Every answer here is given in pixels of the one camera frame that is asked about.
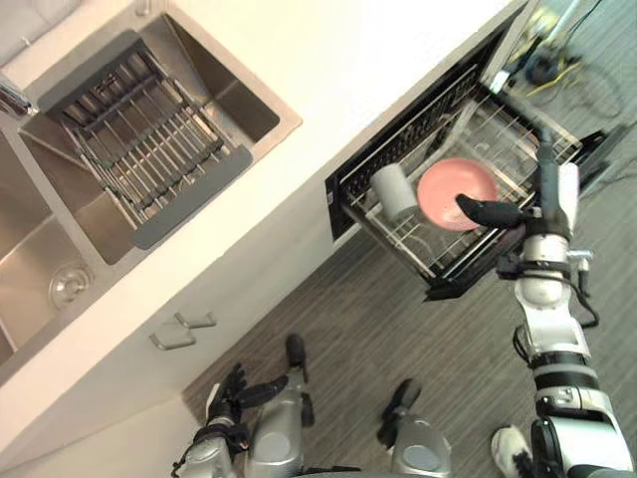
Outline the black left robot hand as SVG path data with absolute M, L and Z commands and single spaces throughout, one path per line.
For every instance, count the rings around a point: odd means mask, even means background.
M 239 425 L 245 409 L 266 404 L 281 393 L 288 383 L 288 377 L 283 374 L 271 381 L 249 386 L 246 371 L 240 363 L 236 363 L 225 378 L 211 389 L 205 424 Z

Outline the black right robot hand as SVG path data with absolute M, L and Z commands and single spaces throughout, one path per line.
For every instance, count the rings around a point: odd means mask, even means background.
M 532 176 L 532 206 L 522 209 L 512 203 L 479 200 L 460 193 L 454 200 L 461 211 L 482 226 L 510 230 L 524 225 L 530 236 L 552 234 L 570 240 L 578 207 L 579 170 L 576 164 L 558 163 L 552 140 L 552 132 L 543 128 Z

